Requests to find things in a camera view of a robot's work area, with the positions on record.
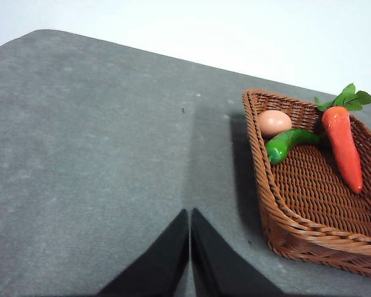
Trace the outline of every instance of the green pepper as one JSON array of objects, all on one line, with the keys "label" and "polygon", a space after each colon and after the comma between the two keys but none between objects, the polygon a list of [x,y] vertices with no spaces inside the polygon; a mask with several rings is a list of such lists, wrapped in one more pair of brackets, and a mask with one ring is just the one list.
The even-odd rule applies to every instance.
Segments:
[{"label": "green pepper", "polygon": [[267,142],[268,159],[271,164],[282,162],[297,144],[319,144],[320,137],[306,129],[283,131]]}]

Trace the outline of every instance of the carrot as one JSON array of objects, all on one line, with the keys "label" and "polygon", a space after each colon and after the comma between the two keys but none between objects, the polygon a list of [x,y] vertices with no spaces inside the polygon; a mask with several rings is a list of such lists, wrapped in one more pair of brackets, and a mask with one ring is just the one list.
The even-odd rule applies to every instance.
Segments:
[{"label": "carrot", "polygon": [[355,91],[354,84],[349,84],[333,101],[320,104],[315,97],[315,103],[323,112],[322,124],[331,142],[339,172],[351,190],[360,194],[363,188],[362,168],[353,141],[349,111],[361,110],[362,105],[371,103],[371,95]]},{"label": "carrot", "polygon": [[363,188],[360,156],[354,145],[349,111],[343,106],[328,108],[322,116],[339,172],[353,192]]}]

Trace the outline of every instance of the gray tabletop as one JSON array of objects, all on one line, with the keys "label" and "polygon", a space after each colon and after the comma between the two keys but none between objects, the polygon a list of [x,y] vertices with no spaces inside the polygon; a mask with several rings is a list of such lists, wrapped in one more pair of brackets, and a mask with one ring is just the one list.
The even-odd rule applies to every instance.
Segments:
[{"label": "gray tabletop", "polygon": [[[267,248],[247,88],[333,98],[53,30],[1,46],[0,296],[94,294],[192,207],[285,292],[371,296]],[[371,106],[357,116],[371,128]],[[176,296],[195,296],[189,267]]]}]

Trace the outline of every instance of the white background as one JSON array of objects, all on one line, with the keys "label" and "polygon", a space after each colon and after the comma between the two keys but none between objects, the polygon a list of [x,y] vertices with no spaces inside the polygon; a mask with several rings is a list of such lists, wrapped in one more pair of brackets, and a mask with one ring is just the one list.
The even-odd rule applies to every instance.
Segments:
[{"label": "white background", "polygon": [[333,94],[354,82],[371,94],[371,1],[0,0],[0,45],[41,28]]}]

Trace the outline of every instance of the brown wicker basket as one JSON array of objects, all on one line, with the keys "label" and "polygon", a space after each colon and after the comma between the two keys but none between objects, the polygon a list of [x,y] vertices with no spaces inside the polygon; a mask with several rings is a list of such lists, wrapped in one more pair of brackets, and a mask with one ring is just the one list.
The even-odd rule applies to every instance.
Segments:
[{"label": "brown wicker basket", "polygon": [[338,173],[330,147],[295,146],[270,165],[257,115],[287,113],[293,127],[320,133],[322,113],[313,103],[266,92],[243,94],[254,159],[263,232],[275,253],[371,276],[371,130],[351,116],[364,188],[353,194]]}]

